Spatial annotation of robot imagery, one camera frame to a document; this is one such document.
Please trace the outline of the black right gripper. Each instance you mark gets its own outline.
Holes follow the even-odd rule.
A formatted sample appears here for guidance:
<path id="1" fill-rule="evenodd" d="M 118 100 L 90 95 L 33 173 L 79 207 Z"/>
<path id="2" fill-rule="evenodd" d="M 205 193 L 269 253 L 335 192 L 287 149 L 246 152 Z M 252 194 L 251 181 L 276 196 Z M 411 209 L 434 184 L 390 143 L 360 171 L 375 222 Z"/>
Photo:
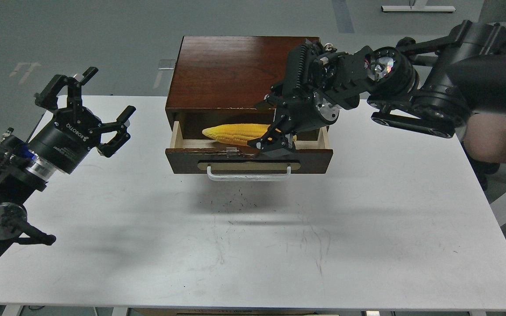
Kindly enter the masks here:
<path id="1" fill-rule="evenodd" d="M 257 148 L 275 158 L 296 152 L 294 136 L 334 124 L 339 118 L 339 106 L 329 103 L 317 93 L 319 82 L 313 80 L 309 67 L 324 54 L 317 40 L 304 39 L 287 56 L 283 80 L 273 84 L 273 92 L 254 105 L 257 111 L 275 110 L 275 119 L 265 134 L 249 140 L 247 146 Z"/>

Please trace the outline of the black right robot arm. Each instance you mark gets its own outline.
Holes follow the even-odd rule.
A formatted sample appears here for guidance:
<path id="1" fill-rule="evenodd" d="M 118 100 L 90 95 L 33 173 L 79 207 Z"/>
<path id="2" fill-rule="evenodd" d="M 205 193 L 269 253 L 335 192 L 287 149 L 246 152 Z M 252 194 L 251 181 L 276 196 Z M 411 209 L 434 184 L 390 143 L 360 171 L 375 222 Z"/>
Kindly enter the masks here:
<path id="1" fill-rule="evenodd" d="M 260 108 L 275 108 L 267 131 L 247 144 L 269 157 L 295 152 L 293 136 L 334 124 L 360 94 L 384 126 L 451 138 L 475 113 L 506 116 L 506 27 L 465 20 L 444 37 L 401 39 L 354 54 L 304 40 Z"/>

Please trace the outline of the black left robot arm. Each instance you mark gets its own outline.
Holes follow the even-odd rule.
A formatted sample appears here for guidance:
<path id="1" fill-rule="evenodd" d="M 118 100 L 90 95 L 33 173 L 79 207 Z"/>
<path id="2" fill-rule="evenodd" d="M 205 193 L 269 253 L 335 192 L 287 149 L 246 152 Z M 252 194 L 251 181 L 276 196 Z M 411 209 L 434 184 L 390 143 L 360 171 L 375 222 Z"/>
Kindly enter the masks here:
<path id="1" fill-rule="evenodd" d="M 56 171 L 71 174 L 96 148 L 107 158 L 130 139 L 129 118 L 135 107 L 127 106 L 114 122 L 104 123 L 83 106 L 82 87 L 98 72 L 90 67 L 82 79 L 55 75 L 35 104 L 52 119 L 25 142 L 8 128 L 0 140 L 0 257 L 13 244 L 51 245 L 56 237 L 27 220 L 26 200 L 43 191 Z"/>

